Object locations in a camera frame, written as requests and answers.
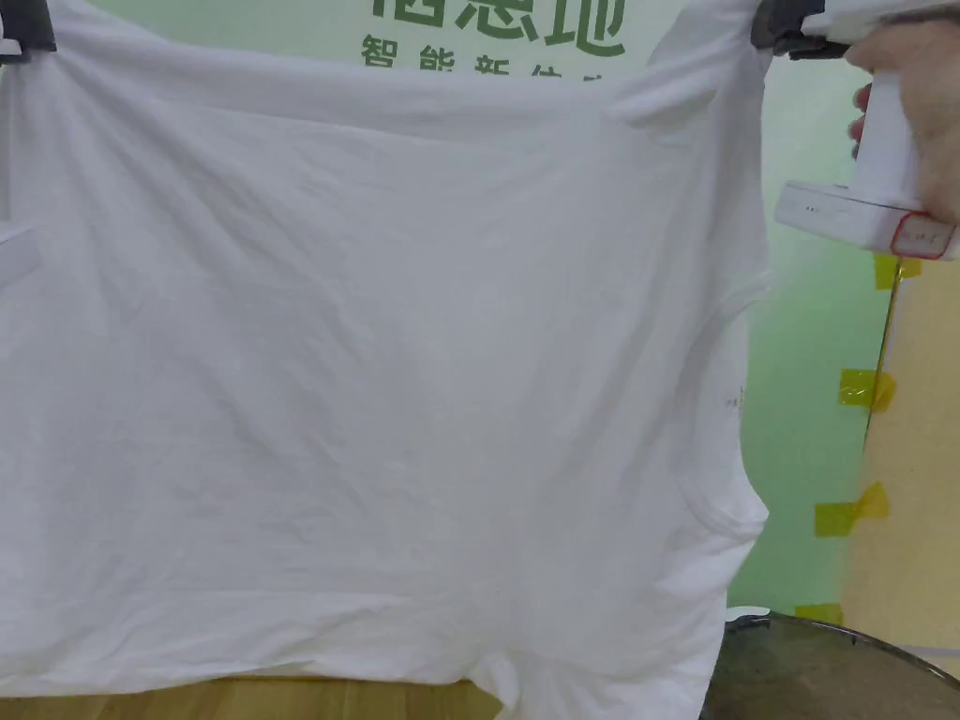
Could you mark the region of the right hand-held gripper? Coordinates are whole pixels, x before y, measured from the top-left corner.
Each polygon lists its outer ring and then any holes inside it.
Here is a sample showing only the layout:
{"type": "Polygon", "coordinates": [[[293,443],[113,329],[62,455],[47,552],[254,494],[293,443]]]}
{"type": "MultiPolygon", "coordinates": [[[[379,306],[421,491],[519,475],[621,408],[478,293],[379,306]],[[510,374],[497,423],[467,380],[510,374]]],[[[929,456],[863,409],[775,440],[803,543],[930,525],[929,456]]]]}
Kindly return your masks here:
{"type": "MultiPolygon", "coordinates": [[[[957,21],[955,1],[761,1],[752,45],[792,61],[832,61],[877,28],[957,21]]],[[[841,243],[916,261],[955,261],[956,225],[938,221],[917,193],[917,151],[904,116],[901,77],[872,81],[861,151],[846,186],[788,183],[776,222],[841,243]]]]}

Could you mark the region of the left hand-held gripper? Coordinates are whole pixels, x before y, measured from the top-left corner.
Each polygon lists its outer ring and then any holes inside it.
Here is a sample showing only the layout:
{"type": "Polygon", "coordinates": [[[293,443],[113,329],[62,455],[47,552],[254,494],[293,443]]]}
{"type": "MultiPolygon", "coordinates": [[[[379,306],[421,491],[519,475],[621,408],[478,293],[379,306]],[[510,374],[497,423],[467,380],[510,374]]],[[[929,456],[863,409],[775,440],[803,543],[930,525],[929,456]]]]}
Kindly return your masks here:
{"type": "Polygon", "coordinates": [[[46,1],[2,1],[0,64],[18,64],[23,54],[57,49],[46,1]]]}

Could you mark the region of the person's right hand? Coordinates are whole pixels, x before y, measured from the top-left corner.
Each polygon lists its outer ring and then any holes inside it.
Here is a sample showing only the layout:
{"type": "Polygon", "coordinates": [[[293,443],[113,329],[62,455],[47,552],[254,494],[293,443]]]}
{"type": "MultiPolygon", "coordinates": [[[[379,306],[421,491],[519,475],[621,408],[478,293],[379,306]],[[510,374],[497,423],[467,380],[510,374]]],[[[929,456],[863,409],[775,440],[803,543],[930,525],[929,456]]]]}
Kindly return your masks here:
{"type": "Polygon", "coordinates": [[[959,223],[959,25],[888,25],[851,46],[846,61],[899,76],[899,97],[917,151],[917,193],[941,222],[959,223]]]}

